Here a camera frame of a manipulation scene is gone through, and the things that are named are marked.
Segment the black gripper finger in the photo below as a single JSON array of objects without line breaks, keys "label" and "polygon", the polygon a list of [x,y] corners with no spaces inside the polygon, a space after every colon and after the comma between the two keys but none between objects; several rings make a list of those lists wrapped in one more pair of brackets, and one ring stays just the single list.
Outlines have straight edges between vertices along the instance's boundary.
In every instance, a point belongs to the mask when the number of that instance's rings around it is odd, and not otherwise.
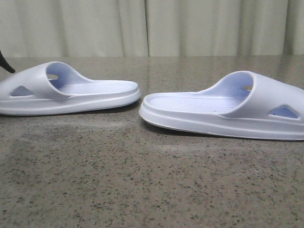
[{"label": "black gripper finger", "polygon": [[2,52],[0,51],[0,66],[4,68],[6,71],[10,73],[15,73],[16,70],[12,68],[9,63],[6,61],[5,57],[3,56]]}]

